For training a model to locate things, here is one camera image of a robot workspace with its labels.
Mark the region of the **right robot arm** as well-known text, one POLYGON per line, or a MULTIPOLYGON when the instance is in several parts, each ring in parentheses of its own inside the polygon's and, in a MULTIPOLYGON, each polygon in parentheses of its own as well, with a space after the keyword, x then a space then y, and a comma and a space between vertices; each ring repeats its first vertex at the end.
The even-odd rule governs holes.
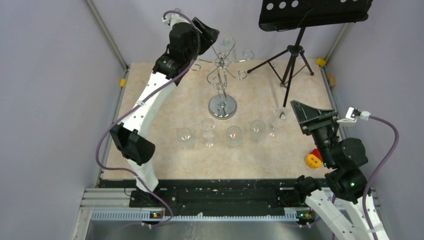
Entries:
POLYGON ((304 135, 312 136, 323 165, 331 169, 326 183, 346 211, 344 215, 313 177, 300 176, 294 183, 293 200, 315 211, 339 240, 387 240, 389 236, 376 211, 371 186, 360 167, 368 163, 365 146, 358 138, 339 139, 340 125, 368 120, 370 113, 350 107, 338 119, 334 109, 318 109, 297 100, 290 102, 304 135))

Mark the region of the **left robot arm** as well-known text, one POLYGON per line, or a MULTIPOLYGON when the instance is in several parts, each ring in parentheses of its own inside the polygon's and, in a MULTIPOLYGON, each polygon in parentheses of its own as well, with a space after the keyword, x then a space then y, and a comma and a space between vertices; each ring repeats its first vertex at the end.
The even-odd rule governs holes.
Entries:
POLYGON ((142 191, 141 200, 149 207, 156 206, 161 198, 155 190, 159 180, 151 159, 156 146, 147 140, 149 129, 168 95, 220 34, 197 17, 186 19, 173 13, 162 21, 170 28, 165 52, 155 61, 146 87, 133 108, 109 130, 116 148, 135 173, 136 187, 142 191))

